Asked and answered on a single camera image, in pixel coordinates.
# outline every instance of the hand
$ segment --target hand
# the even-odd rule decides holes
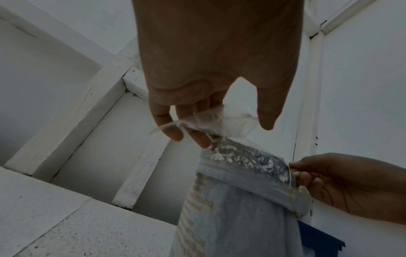
[[[335,153],[289,165],[313,198],[353,215],[406,224],[406,169]]]
[[[244,77],[257,87],[258,117],[274,127],[295,76],[303,0],[133,0],[140,56],[157,125],[222,104]],[[201,132],[187,130],[203,148]],[[178,128],[164,133],[175,141]]]

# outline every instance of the blue object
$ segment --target blue object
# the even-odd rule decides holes
[[[314,250],[316,257],[338,257],[338,251],[346,246],[341,240],[330,236],[312,226],[298,221],[302,245]]]

